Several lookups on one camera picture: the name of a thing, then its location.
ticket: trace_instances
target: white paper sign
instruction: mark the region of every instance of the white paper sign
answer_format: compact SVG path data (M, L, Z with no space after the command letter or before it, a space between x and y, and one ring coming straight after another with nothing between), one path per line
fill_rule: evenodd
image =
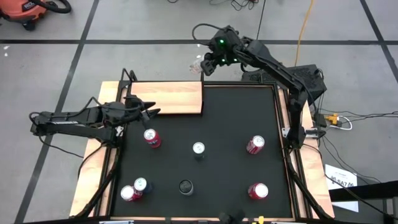
M332 180L338 182L344 187L356 187L357 178L356 175L343 169L339 169L333 166L325 165L325 174ZM329 190L340 189L340 185L333 181L326 179ZM358 212L358 201L353 202L332 202L334 206L345 208L353 212Z

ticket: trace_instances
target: wheel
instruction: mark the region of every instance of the wheel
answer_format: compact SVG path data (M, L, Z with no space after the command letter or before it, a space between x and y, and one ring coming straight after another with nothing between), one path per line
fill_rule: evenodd
M28 31L33 31L36 28L36 25L32 21L29 21L29 22L23 24L23 26L24 26L25 30L28 30Z

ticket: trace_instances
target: wooden platform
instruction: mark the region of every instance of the wooden platform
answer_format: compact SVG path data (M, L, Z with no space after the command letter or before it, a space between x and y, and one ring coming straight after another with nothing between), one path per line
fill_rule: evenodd
M116 99L118 83L119 82L103 82L99 93L99 101L101 103L111 102ZM163 113L197 113L198 111L200 112L199 108L201 108L200 82L139 82L133 84L132 94L137 95L144 101L156 101L157 106L162 109ZM282 104L282 114L285 126L289 126L284 93L282 90L279 90L279 98ZM308 105L305 105L303 110L302 124L304 128L312 127L312 119ZM306 139L305 144L318 148L317 141L315 139ZM86 147L85 156L89 155L93 150L99 147L99 145L98 141L90 139ZM102 148L92 156L92 158L86 161L86 164L83 166L76 187L70 215L76 215L80 212L98 188L104 164L104 152L105 148ZM300 152L308 190L327 214L334 217L328 187L326 185L326 178L323 171L322 160L319 153L308 146L303 146ZM292 162L295 166L294 156L292 156ZM296 189L300 216L306 217L303 196L297 186ZM103 194L100 215L105 215L105 211L108 206L108 197L109 186ZM312 211L312 213L314 217L317 217L314 211Z

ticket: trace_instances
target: vacuum hose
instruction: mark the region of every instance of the vacuum hose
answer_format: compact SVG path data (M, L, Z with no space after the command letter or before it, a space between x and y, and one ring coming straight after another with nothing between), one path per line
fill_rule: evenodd
M30 2L41 6L45 9L48 9L50 11L56 12L56 13L62 13L62 14L66 14L69 13L72 10L72 7L70 6L69 2L67 0L59 0L60 2L62 2L62 4L65 5L64 8L58 8L56 5L53 4L48 4L46 2L43 2L41 0L29 0Z

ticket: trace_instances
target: red soda can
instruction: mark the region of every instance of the red soda can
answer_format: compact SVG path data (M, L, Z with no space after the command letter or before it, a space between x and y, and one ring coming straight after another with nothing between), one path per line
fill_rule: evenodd
M138 200L142 196L142 192L134 189L134 187L130 185L124 186L120 194L122 198L128 202Z
M268 187L262 183L255 183L249 187L248 193L252 199L264 199L268 195Z
M153 129L146 130L144 132L144 138L145 141L148 142L148 144L154 149L159 147L160 144L162 143L159 134L157 134L157 132Z
M250 154L257 154L264 147L265 141L261 136L254 136L246 146L246 150Z

